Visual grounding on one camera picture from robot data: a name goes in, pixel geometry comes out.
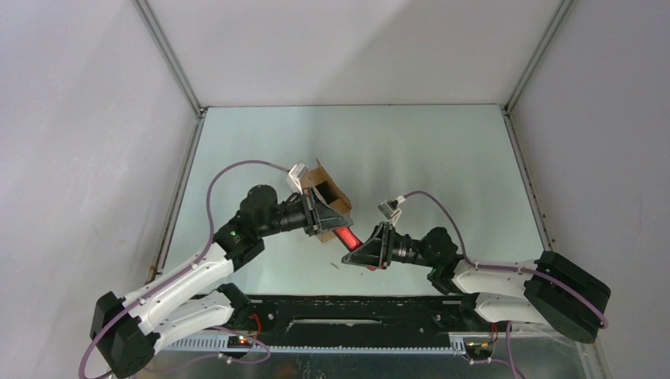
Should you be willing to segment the red black utility knife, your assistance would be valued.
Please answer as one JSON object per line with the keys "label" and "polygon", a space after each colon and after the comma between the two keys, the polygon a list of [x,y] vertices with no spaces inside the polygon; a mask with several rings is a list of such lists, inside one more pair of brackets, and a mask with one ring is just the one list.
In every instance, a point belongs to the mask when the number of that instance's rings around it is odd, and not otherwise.
{"label": "red black utility knife", "polygon": [[[356,235],[349,227],[338,228],[333,233],[336,235],[337,239],[342,243],[342,245],[347,249],[349,253],[352,253],[354,250],[360,248],[363,245],[360,239],[356,237]],[[346,265],[364,267],[370,271],[376,270],[376,267],[370,265],[351,262],[351,260],[348,258],[348,255],[342,257],[341,262]]]}

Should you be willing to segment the brown cardboard express box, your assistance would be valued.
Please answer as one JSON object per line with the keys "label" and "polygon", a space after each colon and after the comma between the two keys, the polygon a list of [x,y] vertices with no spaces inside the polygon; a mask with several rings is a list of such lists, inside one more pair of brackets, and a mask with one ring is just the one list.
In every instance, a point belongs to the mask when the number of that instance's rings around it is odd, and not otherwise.
{"label": "brown cardboard express box", "polygon": [[305,232],[321,243],[337,238],[336,232],[353,225],[348,196],[317,159],[314,168],[300,176],[303,205],[306,207]]}

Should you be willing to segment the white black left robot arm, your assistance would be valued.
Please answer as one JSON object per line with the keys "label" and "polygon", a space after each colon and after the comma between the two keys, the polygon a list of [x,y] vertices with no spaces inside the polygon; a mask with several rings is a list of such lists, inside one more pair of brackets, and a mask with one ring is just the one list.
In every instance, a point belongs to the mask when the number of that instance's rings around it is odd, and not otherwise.
{"label": "white black left robot arm", "polygon": [[272,186],[254,186],[235,215],[211,231],[203,250],[191,259],[124,296],[112,291],[100,296],[87,351],[97,349],[111,374],[127,378],[168,344],[193,332],[224,324],[242,328],[250,308],[237,287],[214,291],[201,306],[192,297],[255,259],[265,248],[265,237],[297,229],[315,236],[352,224],[349,216],[322,202],[312,188],[278,201]]}

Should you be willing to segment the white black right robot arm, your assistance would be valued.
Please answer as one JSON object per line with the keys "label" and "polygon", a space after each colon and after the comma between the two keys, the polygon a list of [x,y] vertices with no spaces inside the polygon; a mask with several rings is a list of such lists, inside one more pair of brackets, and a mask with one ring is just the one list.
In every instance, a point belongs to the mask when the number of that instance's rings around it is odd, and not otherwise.
{"label": "white black right robot arm", "polygon": [[348,251],[341,259],[346,265],[428,267],[427,280],[434,289],[462,295],[459,317],[468,329],[504,321],[548,325],[566,338],[591,344],[608,326],[604,312],[612,294],[609,286],[554,251],[511,264],[468,263],[444,227],[421,239],[397,233],[388,222],[376,226],[366,241],[347,227],[335,235]]}

